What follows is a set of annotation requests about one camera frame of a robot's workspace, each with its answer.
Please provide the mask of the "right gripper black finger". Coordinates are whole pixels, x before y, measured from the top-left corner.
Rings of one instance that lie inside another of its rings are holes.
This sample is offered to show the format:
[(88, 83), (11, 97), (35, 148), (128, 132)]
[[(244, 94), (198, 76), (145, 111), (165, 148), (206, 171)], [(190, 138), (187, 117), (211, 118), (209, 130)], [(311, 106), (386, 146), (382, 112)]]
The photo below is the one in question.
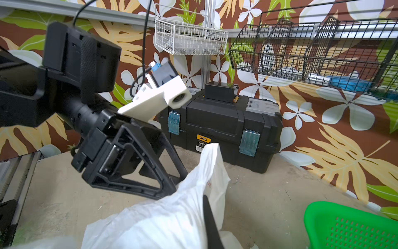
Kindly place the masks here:
[(224, 249), (214, 216), (206, 195), (203, 196), (203, 214), (207, 236), (208, 249)]

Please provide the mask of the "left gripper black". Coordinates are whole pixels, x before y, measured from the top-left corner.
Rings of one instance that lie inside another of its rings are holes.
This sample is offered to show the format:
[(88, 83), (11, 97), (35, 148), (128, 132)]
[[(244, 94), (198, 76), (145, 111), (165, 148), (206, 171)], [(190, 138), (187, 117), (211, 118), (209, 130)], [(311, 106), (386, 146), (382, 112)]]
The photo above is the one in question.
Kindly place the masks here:
[(151, 124), (110, 109), (75, 111), (71, 121), (83, 137), (72, 166), (94, 188), (158, 200), (188, 175), (170, 139)]

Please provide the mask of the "white plastic shopping bag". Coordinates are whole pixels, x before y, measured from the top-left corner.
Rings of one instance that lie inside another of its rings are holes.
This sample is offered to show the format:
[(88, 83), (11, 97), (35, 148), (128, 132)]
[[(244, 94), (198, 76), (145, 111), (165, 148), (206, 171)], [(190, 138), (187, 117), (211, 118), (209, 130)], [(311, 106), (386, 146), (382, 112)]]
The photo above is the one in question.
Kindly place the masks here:
[(200, 162), (177, 191), (157, 201), (146, 201), (87, 226), (84, 249), (207, 249), (204, 198), (215, 220), (221, 247), (240, 249), (236, 236), (223, 231), (226, 192), (230, 178), (220, 146), (204, 147)]

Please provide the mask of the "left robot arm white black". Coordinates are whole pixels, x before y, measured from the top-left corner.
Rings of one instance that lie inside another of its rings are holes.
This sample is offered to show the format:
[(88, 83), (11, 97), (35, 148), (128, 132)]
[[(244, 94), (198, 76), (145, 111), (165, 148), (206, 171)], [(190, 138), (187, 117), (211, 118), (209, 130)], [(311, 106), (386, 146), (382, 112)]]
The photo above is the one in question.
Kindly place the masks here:
[(170, 139), (150, 120), (191, 94), (171, 63), (151, 70), (151, 87), (117, 108), (121, 48), (72, 24), (48, 26), (41, 66), (1, 51), (1, 126), (36, 128), (58, 114), (81, 136), (72, 166), (92, 187), (150, 199), (172, 195), (187, 177)]

